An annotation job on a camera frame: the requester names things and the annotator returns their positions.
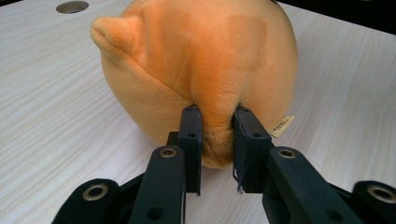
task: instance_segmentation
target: metal screw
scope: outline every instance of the metal screw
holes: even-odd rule
[[[108,192],[108,187],[105,184],[91,185],[82,193],[82,198],[85,201],[96,201],[103,198]]]
[[[372,185],[367,188],[371,196],[384,203],[396,203],[396,194],[388,189]]]
[[[287,149],[280,149],[277,154],[286,159],[294,159],[296,157],[294,152]]]
[[[172,149],[172,148],[165,148],[163,150],[161,150],[160,155],[164,158],[171,158],[176,156],[177,151]]]

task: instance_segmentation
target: fabric tag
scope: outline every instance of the fabric tag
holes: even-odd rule
[[[294,120],[295,116],[287,116],[283,118],[276,126],[275,128],[269,130],[269,134],[273,136],[274,138],[280,137],[283,132],[289,127],[291,122]]]

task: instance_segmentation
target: orange plush toy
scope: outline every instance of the orange plush toy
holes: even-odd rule
[[[200,108],[207,167],[233,161],[239,104],[267,130],[290,106],[297,49],[275,1],[135,0],[97,19],[91,36],[111,90],[156,144],[178,130],[184,107]]]

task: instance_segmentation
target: tabletop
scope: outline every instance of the tabletop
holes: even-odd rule
[[[89,29],[129,1],[61,0],[0,7],[0,223],[51,223],[80,184],[124,184],[156,148],[120,106]],[[396,187],[396,37],[288,5],[299,71],[276,146],[305,154],[324,178],[352,190]],[[202,170],[202,196],[187,195],[187,223],[267,223],[259,194],[238,194],[232,167]]]

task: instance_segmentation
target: stuffed animal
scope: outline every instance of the stuffed animal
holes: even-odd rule
[[[181,111],[202,113],[203,165],[233,161],[232,116],[251,109],[268,130],[290,106],[297,49],[273,0],[135,0],[91,28],[109,87],[161,146]]]

